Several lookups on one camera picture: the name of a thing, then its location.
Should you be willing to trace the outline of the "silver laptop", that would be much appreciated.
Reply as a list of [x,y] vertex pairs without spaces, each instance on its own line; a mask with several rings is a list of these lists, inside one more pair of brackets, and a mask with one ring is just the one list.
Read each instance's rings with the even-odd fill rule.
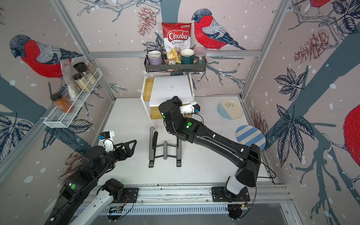
[[183,104],[194,100],[192,85],[187,75],[159,76],[154,78],[149,101],[150,107],[158,107],[174,96],[177,96]]

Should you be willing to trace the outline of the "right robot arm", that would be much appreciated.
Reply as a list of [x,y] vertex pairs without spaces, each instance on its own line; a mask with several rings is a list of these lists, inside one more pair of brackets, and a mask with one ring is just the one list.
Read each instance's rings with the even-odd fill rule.
[[225,186],[225,193],[238,196],[245,188],[255,188],[261,165],[259,146],[240,144],[209,129],[203,122],[185,117],[182,101],[173,97],[158,107],[168,133],[182,141],[206,147],[238,167]]

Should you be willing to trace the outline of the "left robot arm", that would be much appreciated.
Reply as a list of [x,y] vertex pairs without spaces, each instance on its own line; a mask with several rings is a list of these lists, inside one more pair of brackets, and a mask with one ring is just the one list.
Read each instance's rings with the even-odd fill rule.
[[134,155],[137,140],[113,145],[112,151],[103,146],[91,147],[82,155],[82,164],[70,175],[60,190],[56,204],[46,220],[46,225],[67,225],[90,192],[97,186],[99,179]]

